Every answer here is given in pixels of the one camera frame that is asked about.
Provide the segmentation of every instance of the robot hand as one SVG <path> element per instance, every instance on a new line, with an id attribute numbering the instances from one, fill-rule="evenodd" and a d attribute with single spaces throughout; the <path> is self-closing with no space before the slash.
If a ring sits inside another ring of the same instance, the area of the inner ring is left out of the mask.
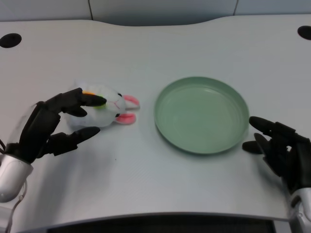
<path id="1" fill-rule="evenodd" d="M 270 169 L 287 185 L 290 226 L 293 233 L 311 232 L 311 142 L 279 122 L 252 116 L 249 123 L 264 135 L 255 133 L 255 141 L 243 143 L 243 150 L 264 154 Z"/>
<path id="2" fill-rule="evenodd" d="M 51 135 L 60 121 L 59 113 L 84 117 L 87 112 L 81 106 L 101 106 L 106 99 L 84 94 L 81 88 L 59 94 L 45 102 L 30 107 L 13 131 L 0 166 L 0 202 L 13 200 L 20 192 L 28 175 L 31 163 L 36 158 L 53 153 L 55 156 L 77 149 L 77 144 L 96 135 L 98 127 L 87 127 L 71 135 Z"/>

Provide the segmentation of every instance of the stuffed bunny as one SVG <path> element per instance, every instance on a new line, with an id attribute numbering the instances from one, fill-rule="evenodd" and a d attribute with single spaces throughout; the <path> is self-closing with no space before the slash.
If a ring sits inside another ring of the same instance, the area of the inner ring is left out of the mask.
<path id="1" fill-rule="evenodd" d="M 101 96 L 107 103 L 100 107 L 83 107 L 87 111 L 85 117 L 67 115 L 67 123 L 71 126 L 104 127 L 113 121 L 120 124 L 132 124 L 136 121 L 134 113 L 126 110 L 139 108 L 139 101 L 128 95 L 121 95 L 112 88 L 98 84 L 75 83 L 72 89 L 82 88 L 83 93 Z"/>

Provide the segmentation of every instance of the black grommet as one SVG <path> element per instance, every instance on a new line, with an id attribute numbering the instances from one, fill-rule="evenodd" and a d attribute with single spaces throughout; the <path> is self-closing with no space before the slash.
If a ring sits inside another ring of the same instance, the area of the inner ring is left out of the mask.
<path id="1" fill-rule="evenodd" d="M 21 36 L 17 33 L 10 33 L 0 39 L 0 46 L 3 48 L 12 48 L 21 42 Z"/>
<path id="2" fill-rule="evenodd" d="M 311 26 L 301 26 L 297 32 L 302 38 L 311 40 Z"/>

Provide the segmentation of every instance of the cable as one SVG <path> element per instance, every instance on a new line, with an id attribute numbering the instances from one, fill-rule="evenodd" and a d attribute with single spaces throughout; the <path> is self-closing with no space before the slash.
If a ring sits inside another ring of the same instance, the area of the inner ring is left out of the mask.
<path id="1" fill-rule="evenodd" d="M 235 12 L 237 11 L 238 4 L 239 4 L 239 0 L 237 0 L 237 3 L 235 4 L 235 8 L 234 8 L 234 11 L 233 11 L 233 15 L 234 16 L 235 16 Z"/>
<path id="2" fill-rule="evenodd" d="M 16 209 L 16 207 L 18 206 L 18 204 L 21 203 L 21 201 L 24 199 L 24 197 L 25 197 L 25 195 L 26 195 L 26 193 L 27 193 L 27 181 L 25 181 L 23 187 L 24 187 L 23 194 L 20 195 L 20 196 L 18 197 L 18 201 L 15 203 L 15 205 L 14 205 L 12 211 L 11 211 L 11 215 L 10 215 L 9 222 L 8 222 L 8 227 L 6 228 L 5 233 L 10 233 L 10 231 L 11 231 L 11 228 L 12 228 L 12 225 L 13 225 L 13 214 L 14 214 L 14 210 Z"/>
<path id="3" fill-rule="evenodd" d="M 89 12 L 91 14 L 91 19 L 94 20 L 90 0 L 87 0 L 87 2 L 88 2 Z"/>
<path id="4" fill-rule="evenodd" d="M 4 154 L 5 151 L 5 144 L 2 142 L 2 140 L 0 139 L 0 145 L 2 146 L 3 150 L 0 148 L 0 153 Z"/>

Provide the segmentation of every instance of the dark floor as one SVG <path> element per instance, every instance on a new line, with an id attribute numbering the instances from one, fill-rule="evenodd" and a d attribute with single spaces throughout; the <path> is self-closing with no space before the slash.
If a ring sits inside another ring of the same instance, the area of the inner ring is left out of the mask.
<path id="1" fill-rule="evenodd" d="M 107 219 L 48 233 L 275 233 L 273 221 L 203 215 L 156 215 Z"/>

